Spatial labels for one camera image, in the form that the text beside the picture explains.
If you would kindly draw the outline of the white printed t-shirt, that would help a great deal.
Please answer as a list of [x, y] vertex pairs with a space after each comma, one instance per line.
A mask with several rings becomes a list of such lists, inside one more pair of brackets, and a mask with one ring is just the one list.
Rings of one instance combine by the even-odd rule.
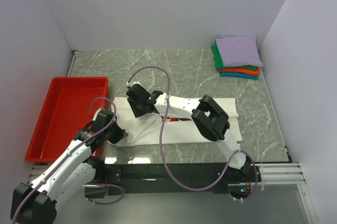
[[[234, 98], [214, 99], [228, 114], [230, 129], [225, 133], [226, 137], [233, 137], [236, 142], [242, 142], [239, 128], [239, 115], [236, 111]], [[127, 136], [119, 141], [118, 147], [133, 147], [141, 145], [159, 144], [159, 134], [162, 125], [162, 117], [158, 114], [146, 114], [135, 118], [129, 103], [125, 97], [114, 98], [116, 106], [117, 124], [127, 133]], [[184, 118], [167, 118], [164, 125], [163, 144], [209, 143], [204, 138], [192, 120]]]

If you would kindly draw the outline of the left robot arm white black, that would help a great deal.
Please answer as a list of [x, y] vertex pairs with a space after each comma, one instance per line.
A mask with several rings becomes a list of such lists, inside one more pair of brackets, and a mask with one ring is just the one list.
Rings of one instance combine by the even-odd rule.
[[93, 153], [106, 141], [115, 144], [126, 136], [114, 112], [98, 109], [93, 120], [75, 134], [66, 150], [46, 171], [14, 189], [12, 223], [53, 223], [63, 204], [84, 185], [106, 188], [105, 163]]

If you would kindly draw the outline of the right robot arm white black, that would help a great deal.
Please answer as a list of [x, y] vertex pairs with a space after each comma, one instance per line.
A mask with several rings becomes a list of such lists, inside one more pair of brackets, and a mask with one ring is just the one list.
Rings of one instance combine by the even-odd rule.
[[147, 114], [158, 114], [164, 125], [167, 118], [190, 119], [206, 140], [224, 144], [227, 165], [236, 181], [245, 180], [250, 174], [252, 161], [229, 135], [229, 115], [209, 95], [200, 99], [170, 96], [162, 91], [149, 93], [141, 84], [127, 86], [127, 101], [136, 118]]

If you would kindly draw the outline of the red plastic bin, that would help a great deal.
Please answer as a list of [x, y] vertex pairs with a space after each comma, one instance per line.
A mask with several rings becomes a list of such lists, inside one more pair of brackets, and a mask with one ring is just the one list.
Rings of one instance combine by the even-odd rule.
[[53, 78], [40, 112], [25, 160], [54, 162], [106, 101], [94, 99], [108, 95], [107, 77]]

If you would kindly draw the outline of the black base beam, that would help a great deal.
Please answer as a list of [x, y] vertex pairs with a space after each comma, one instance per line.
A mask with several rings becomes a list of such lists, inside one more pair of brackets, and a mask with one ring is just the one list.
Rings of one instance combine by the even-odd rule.
[[[169, 164], [175, 178], [187, 187], [203, 188], [215, 182], [221, 175], [225, 163]], [[167, 173], [163, 164], [124, 164], [105, 165], [94, 180], [99, 184], [118, 185], [126, 194], [176, 193], [188, 192], [179, 186]], [[234, 168], [228, 168], [221, 180], [207, 192], [214, 194], [236, 195], [244, 186], [254, 187], [261, 182], [259, 168], [250, 167], [246, 174]]]

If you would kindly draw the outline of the folded green t-shirt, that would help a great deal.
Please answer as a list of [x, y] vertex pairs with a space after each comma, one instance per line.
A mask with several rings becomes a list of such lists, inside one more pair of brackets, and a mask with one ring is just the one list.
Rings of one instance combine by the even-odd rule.
[[236, 69], [236, 70], [239, 70], [239, 69], [257, 70], [258, 69], [257, 67], [250, 66], [250, 65], [236, 66], [236, 67], [226, 67], [226, 66], [224, 66], [224, 63], [222, 61], [222, 57], [220, 55], [220, 52], [219, 52], [219, 49], [218, 49], [216, 43], [214, 43], [211, 46], [211, 50], [212, 50], [212, 53], [213, 53], [213, 60], [214, 60], [214, 63], [215, 63], [215, 68], [218, 71], [224, 72], [225, 70], [232, 70], [232, 69]]

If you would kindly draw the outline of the folded lilac t-shirt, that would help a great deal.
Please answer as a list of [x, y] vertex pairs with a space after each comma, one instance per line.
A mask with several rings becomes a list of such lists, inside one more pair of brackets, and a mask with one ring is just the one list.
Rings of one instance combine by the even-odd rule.
[[225, 67], [263, 67], [257, 50], [256, 36], [220, 37], [215, 40]]

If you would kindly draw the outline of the folded teal t-shirt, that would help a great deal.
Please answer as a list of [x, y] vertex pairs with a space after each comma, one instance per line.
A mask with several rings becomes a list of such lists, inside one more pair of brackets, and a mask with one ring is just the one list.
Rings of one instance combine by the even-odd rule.
[[244, 78], [244, 79], [253, 79], [257, 80], [259, 77], [244, 73], [232, 73], [232, 72], [219, 72], [219, 75], [222, 77], [236, 77], [236, 78]]

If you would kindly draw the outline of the folded orange t-shirt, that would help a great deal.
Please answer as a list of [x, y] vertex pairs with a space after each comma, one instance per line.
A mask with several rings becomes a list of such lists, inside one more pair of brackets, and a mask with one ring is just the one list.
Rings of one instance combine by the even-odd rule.
[[224, 72], [244, 73], [244, 74], [257, 76], [259, 74], [259, 68], [257, 70], [245, 70], [245, 69], [236, 70], [236, 69], [232, 69], [232, 70], [225, 70]]

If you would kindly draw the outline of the aluminium frame rail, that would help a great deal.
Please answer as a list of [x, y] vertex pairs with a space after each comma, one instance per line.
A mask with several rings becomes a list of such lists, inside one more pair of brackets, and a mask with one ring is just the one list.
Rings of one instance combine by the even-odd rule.
[[[105, 165], [124, 165], [124, 164], [106, 164]], [[260, 175], [262, 178], [261, 182], [255, 182], [255, 184], [261, 185], [291, 185], [297, 184], [301, 192], [304, 191], [303, 186], [305, 184], [305, 179], [300, 168], [299, 164], [288, 163], [288, 162], [280, 162], [280, 163], [257, 163], [255, 165], [251, 165], [251, 167], [256, 170], [259, 168]], [[229, 167], [225, 164], [221, 175], [216, 180], [216, 184], [221, 180], [224, 176], [226, 170]], [[107, 193], [111, 194], [113, 188], [119, 189], [122, 193], [124, 189], [118, 185], [107, 184], [108, 186], [104, 188]]]

